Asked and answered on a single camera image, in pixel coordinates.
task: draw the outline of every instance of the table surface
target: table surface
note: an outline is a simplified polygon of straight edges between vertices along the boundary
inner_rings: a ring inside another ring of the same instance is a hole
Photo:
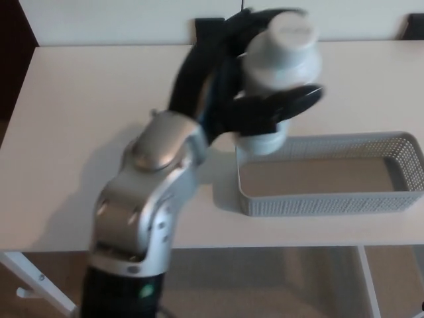
[[[324,42],[325,98],[292,135],[408,131],[424,144],[424,42]],[[165,109],[189,46],[37,48],[0,149],[0,249],[88,248],[93,204],[123,148]],[[424,201],[403,213],[239,213],[231,135],[199,170],[176,248],[423,244]]]

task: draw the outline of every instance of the white table leg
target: white table leg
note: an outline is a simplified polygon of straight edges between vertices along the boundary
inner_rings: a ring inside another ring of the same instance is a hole
[[[415,260],[417,262],[417,266],[420,273],[421,284],[424,288],[424,246],[423,245],[414,246],[413,251],[414,251]],[[417,314],[414,318],[424,318],[424,312]]]
[[[381,318],[380,309],[378,308],[376,290],[374,289],[374,283],[372,282],[372,275],[370,266],[368,264],[368,258],[366,257],[365,247],[360,245],[357,246],[360,265],[364,274],[364,280],[366,285],[366,291],[368,293],[368,299],[370,300],[371,313],[373,318]]]
[[[43,297],[66,317],[72,317],[76,305],[21,252],[0,252],[0,262],[28,284],[36,295]]]
[[[413,318],[424,318],[424,313],[419,313],[418,315],[414,316]]]

